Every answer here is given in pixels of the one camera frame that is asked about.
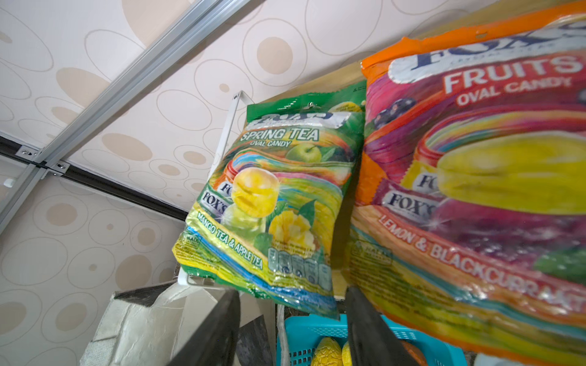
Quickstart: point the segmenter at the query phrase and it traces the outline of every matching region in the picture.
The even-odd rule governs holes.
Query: mango illustration
[[[315,250],[314,235],[309,229],[311,225],[305,217],[286,210],[272,219],[268,233],[273,239],[285,244]]]
[[[267,219],[252,217],[241,210],[237,204],[231,204],[222,215],[222,225],[242,239],[253,241],[258,234],[264,232]]]
[[[249,216],[266,217],[277,205],[279,185],[279,180],[271,172],[248,167],[234,177],[232,200]]]
[[[438,187],[464,202],[551,215],[586,214],[586,138],[529,132],[471,143],[437,165]]]
[[[311,366],[343,366],[342,349],[335,340],[325,337],[315,349]]]
[[[289,150],[285,158],[296,162],[319,163],[322,160],[322,153],[319,146],[303,142]]]

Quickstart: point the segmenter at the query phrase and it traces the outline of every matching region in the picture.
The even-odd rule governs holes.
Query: plastic packaging
[[[397,324],[387,317],[383,320],[401,341],[406,341],[417,347],[423,353],[423,359],[428,365],[434,366],[466,366],[464,352],[447,343],[430,337],[418,330],[410,329]],[[340,315],[340,320],[326,319],[324,317],[291,316],[285,319],[289,352],[292,365],[310,366],[312,356],[319,342],[324,337],[333,337],[339,342],[340,347],[347,342],[348,323],[345,314]],[[277,338],[277,365],[281,361],[281,339]]]
[[[337,317],[333,226],[362,150],[366,83],[249,105],[173,248],[183,269]]]
[[[345,275],[389,318],[528,364],[586,364],[585,10],[363,61]]]

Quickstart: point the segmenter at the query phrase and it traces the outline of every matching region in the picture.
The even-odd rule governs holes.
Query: nutrition icons
[[[332,268],[319,264],[314,259],[303,259],[298,255],[290,255],[285,251],[269,248],[268,268],[283,275],[307,278],[307,281],[313,285],[319,285],[326,291],[332,290]]]

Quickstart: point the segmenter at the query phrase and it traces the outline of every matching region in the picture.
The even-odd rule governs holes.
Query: white metal bracket
[[[39,151],[37,149],[22,145],[15,155],[23,159],[33,161],[38,153]]]
[[[212,163],[210,173],[207,176],[208,179],[210,179],[210,177],[216,170],[217,166],[220,164],[222,157],[224,156],[224,151],[226,150],[226,145],[228,144],[228,136],[230,136],[230,131],[232,130],[232,126],[234,125],[234,117],[236,116],[236,110],[238,109],[238,104],[240,102],[244,103],[245,105],[254,104],[254,101],[243,90],[239,91],[234,95],[234,97],[232,97],[232,103],[230,103],[230,107],[228,108],[226,122],[224,123],[222,134],[220,135],[218,147],[216,148],[214,162]],[[190,276],[187,274],[187,272],[183,270],[183,268],[180,268],[179,270],[179,275],[177,276],[177,283],[183,286],[206,287],[206,285],[204,284],[204,282],[202,282],[202,279],[200,278],[193,278],[193,280],[191,280]]]
[[[69,169],[69,163],[59,160],[55,164],[49,166],[49,173],[56,176],[62,176]]]

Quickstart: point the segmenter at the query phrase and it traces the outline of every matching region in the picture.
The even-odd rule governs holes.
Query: green apple illustration
[[[322,153],[318,146],[304,142],[289,150],[285,157],[296,162],[318,163],[322,160]]]

